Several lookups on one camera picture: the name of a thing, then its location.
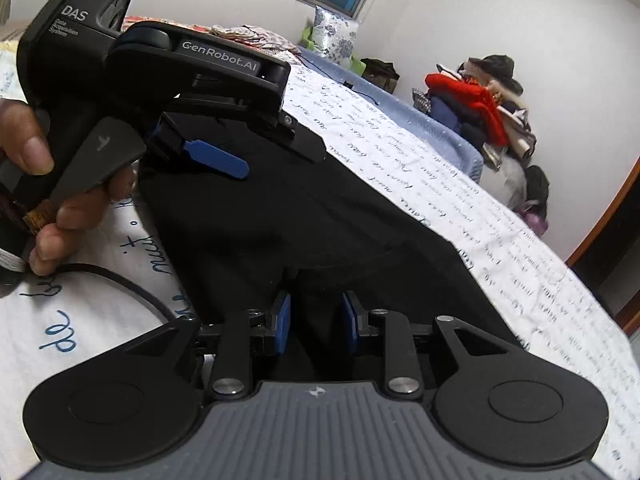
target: red sweater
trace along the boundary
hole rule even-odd
[[[442,74],[429,74],[424,82],[432,90],[452,95],[462,104],[478,111],[486,121],[489,141],[495,146],[508,146],[509,137],[504,131],[500,112],[495,105],[494,98],[483,86],[469,85],[462,81],[455,81]]]

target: black circular pad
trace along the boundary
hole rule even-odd
[[[433,411],[465,449],[517,466],[595,452],[608,410],[589,381],[519,349],[467,356],[460,365],[438,389]]]
[[[562,410],[562,397],[545,384],[509,381],[491,389],[489,405],[514,422],[544,422]]]
[[[103,382],[76,391],[69,401],[69,411],[90,424],[116,424],[136,415],[144,399],[133,384]]]
[[[121,354],[44,381],[27,398],[23,421],[42,458],[100,470],[165,452],[199,411],[193,389],[161,358]]]

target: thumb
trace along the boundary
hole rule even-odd
[[[53,158],[33,110],[20,101],[0,100],[0,148],[30,174],[47,174]]]

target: human hand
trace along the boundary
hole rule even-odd
[[[0,99],[0,149],[23,171],[43,175],[53,169],[49,145],[33,110],[25,103]],[[52,273],[56,266],[75,252],[84,231],[96,227],[110,200],[121,200],[135,181],[131,166],[123,168],[104,186],[65,200],[56,215],[56,223],[44,226],[36,236],[29,256],[33,272]]]

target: pillow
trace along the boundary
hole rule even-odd
[[[348,68],[351,65],[353,43],[357,33],[358,22],[316,7],[311,41],[314,42],[314,51],[320,56]]]

